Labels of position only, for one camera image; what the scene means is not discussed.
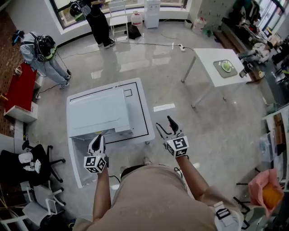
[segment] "white box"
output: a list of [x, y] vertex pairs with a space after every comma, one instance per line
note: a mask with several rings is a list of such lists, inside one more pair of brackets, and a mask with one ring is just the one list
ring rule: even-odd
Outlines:
[[115, 132], [131, 130], [122, 88], [81, 96], [71, 100], [67, 108], [69, 137], [85, 139], [109, 129]]
[[167, 149], [174, 157], [186, 155], [188, 148], [189, 142], [186, 136], [167, 141]]
[[157, 28], [159, 21], [160, 0], [146, 0], [144, 3], [144, 25], [147, 28]]
[[102, 156], [84, 157], [84, 168], [90, 173], [101, 173], [106, 164]]

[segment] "jeans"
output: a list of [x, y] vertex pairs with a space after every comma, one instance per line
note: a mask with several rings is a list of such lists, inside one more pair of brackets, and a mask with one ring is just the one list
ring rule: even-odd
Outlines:
[[240, 59], [246, 60], [247, 62], [259, 61], [259, 58], [255, 54], [256, 54], [256, 51], [251, 50], [248, 52], [243, 52], [243, 53], [238, 54], [238, 57]]
[[35, 61], [31, 66], [33, 71], [37, 69], [41, 75], [47, 75], [48, 78], [58, 84], [61, 84], [61, 86], [64, 86], [67, 83], [66, 78], [68, 74], [59, 66], [58, 62], [55, 60], [55, 57], [47, 62]]

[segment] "person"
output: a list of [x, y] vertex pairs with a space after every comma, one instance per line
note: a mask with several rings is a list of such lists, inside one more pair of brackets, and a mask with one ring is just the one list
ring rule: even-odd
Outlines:
[[104, 4], [105, 0], [84, 0], [84, 2], [91, 9], [91, 12], [86, 16], [86, 20], [91, 27], [91, 31], [98, 46], [103, 45], [104, 48], [107, 49], [115, 45], [115, 42], [109, 37], [107, 18], [99, 8], [99, 5]]
[[33, 71], [38, 70], [43, 74], [43, 77], [48, 77], [54, 82], [60, 85], [60, 89], [64, 89], [69, 86], [68, 80], [71, 78], [69, 71], [63, 70], [55, 57], [50, 61], [40, 62], [37, 60], [37, 56], [34, 51], [34, 40], [38, 34], [36, 32], [30, 32], [24, 34], [24, 31], [17, 30], [12, 36], [12, 45], [16, 43], [20, 45], [20, 52], [24, 58], [25, 63], [29, 64]]
[[[73, 230], [241, 230], [243, 215], [237, 206], [209, 186], [187, 156], [177, 157], [176, 161], [195, 199], [189, 196], [177, 172], [168, 166], [153, 165], [145, 158], [143, 165], [124, 168], [111, 203], [105, 167], [98, 175], [93, 220], [78, 218]], [[216, 217], [214, 206], [220, 204], [224, 206], [222, 211], [230, 213], [230, 229], [224, 229], [223, 220]]]
[[273, 45], [269, 41], [267, 44], [259, 42], [254, 45], [251, 51], [239, 53], [238, 57], [247, 62], [256, 61], [258, 63], [264, 63], [269, 59], [272, 48]]
[[281, 48], [281, 52], [272, 56], [272, 60], [275, 66], [289, 55], [289, 36], [287, 36], [284, 41], [278, 44], [278, 46]]

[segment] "black pants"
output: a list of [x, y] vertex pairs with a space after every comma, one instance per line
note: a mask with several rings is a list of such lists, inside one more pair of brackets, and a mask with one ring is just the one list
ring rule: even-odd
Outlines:
[[86, 20], [88, 21], [93, 36], [98, 44], [103, 42], [104, 46], [110, 44], [109, 40], [109, 26], [107, 19], [103, 12], [100, 13], [98, 17], [94, 17], [91, 14], [87, 15]]

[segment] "white jacket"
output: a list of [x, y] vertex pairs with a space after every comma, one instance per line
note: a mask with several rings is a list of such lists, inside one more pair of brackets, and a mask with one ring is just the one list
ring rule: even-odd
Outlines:
[[266, 45], [264, 43], [256, 43], [254, 45], [254, 47], [252, 48], [252, 50], [256, 50], [259, 53], [259, 62], [264, 63], [265, 61], [267, 61], [270, 57], [270, 51], [269, 50], [265, 50]]

